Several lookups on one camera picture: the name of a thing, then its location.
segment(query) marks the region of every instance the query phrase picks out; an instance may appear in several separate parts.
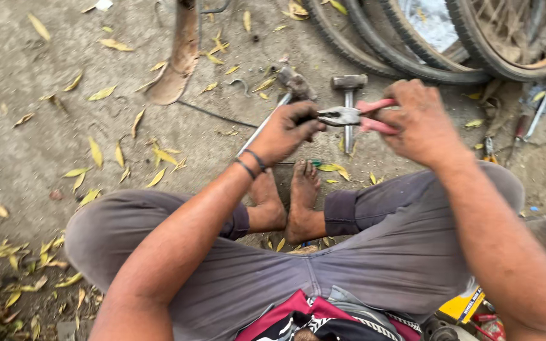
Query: cloth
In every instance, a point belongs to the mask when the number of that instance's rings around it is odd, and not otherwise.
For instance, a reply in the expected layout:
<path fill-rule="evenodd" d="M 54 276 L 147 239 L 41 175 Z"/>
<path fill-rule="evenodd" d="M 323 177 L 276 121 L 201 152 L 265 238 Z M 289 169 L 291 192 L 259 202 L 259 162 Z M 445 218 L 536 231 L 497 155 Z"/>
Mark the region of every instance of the cloth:
<path fill-rule="evenodd" d="M 519 212 L 519 180 L 501 166 L 479 164 Z M 343 193 L 326 198 L 326 229 L 328 221 L 343 220 L 336 233 L 346 227 L 357 235 L 330 248 L 295 255 L 218 238 L 171 302 L 175 340 L 232 340 L 264 308 L 299 289 L 309 297 L 329 297 L 338 285 L 368 306 L 409 314 L 418 323 L 465 290 L 471 275 L 444 189 L 430 171 Z M 70 262 L 106 292 L 130 253 L 187 198 L 122 190 L 96 199 L 69 221 Z M 245 233 L 243 205 L 229 224 L 228 236 Z"/>

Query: left hand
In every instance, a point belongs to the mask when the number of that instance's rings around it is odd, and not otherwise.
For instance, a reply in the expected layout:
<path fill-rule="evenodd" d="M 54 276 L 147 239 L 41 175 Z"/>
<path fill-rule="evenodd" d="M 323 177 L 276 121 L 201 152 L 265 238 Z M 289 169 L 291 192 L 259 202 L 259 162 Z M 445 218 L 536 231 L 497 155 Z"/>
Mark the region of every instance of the left hand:
<path fill-rule="evenodd" d="M 315 120 L 318 115 L 317 106 L 310 101 L 282 105 L 248 149 L 271 167 L 292 155 L 303 141 L 312 142 L 315 133 L 326 130 L 325 124 Z"/>

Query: person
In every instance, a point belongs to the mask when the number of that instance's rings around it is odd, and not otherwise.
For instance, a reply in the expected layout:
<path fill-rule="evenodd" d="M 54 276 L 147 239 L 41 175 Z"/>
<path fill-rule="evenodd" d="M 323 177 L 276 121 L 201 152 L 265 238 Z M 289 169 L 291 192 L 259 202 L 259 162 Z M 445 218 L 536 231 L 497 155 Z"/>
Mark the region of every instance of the person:
<path fill-rule="evenodd" d="M 518 218 L 521 184 L 462 144 L 436 88 L 399 81 L 385 96 L 399 107 L 376 118 L 400 133 L 384 140 L 428 169 L 335 191 L 321 212 L 310 162 L 294 166 L 287 215 L 269 168 L 325 130 L 309 102 L 278 108 L 193 197 L 123 190 L 77 212 L 67 255 L 106 292 L 90 339 L 418 340 L 473 274 L 509 340 L 546 340 L 546 253 Z M 311 254 L 233 242 L 273 230 L 355 236 Z"/>

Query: bracelet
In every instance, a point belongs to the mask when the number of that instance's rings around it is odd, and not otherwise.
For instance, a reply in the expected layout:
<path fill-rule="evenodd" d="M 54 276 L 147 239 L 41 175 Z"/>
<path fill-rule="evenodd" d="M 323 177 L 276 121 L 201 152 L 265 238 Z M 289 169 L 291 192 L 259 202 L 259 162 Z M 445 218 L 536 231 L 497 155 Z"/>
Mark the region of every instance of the bracelet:
<path fill-rule="evenodd" d="M 254 157 L 254 159 L 256 159 L 256 162 L 258 163 L 258 166 L 260 167 L 260 170 L 262 171 L 262 173 L 264 173 L 264 170 L 265 170 L 265 166 L 264 166 L 264 162 L 261 158 L 258 157 L 258 155 L 256 155 L 255 152 L 249 150 L 248 148 L 244 149 L 244 152 L 248 152 L 250 154 L 252 154 L 252 156 Z"/>
<path fill-rule="evenodd" d="M 242 167 L 246 169 L 247 173 L 252 177 L 252 180 L 256 180 L 256 175 L 254 175 L 254 172 L 252 171 L 252 169 L 248 168 L 242 160 L 238 159 L 236 163 L 240 164 Z"/>

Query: black wire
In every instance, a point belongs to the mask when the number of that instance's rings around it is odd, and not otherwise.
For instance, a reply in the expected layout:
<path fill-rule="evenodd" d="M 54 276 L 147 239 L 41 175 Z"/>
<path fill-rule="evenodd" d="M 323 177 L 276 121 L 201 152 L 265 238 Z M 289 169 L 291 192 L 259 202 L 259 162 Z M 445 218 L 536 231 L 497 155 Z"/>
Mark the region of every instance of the black wire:
<path fill-rule="evenodd" d="M 195 109 L 196 111 L 200 111 L 202 113 L 207 113 L 208 115 L 210 116 L 214 116 L 214 117 L 218 117 L 219 119 L 221 120 L 225 120 L 225 121 L 229 121 L 229 122 L 233 122 L 233 123 L 237 123 L 237 124 L 241 124 L 241 125 L 244 125 L 246 127 L 252 127 L 252 128 L 258 128 L 258 126 L 255 126 L 251 123 L 246 123 L 246 122 L 242 122 L 242 121 L 238 121 L 238 120 L 233 120 L 232 118 L 228 118 L 228 117 L 224 117 L 224 116 L 220 116 L 219 114 L 217 113 L 213 113 L 211 111 L 207 111 L 206 109 L 202 109 L 200 107 L 197 107 L 195 105 L 190 105 L 189 103 L 186 103 L 185 101 L 182 101 L 182 100 L 177 100 L 176 101 L 177 103 L 180 103 L 181 105 L 186 105 L 190 108 L 193 108 Z"/>

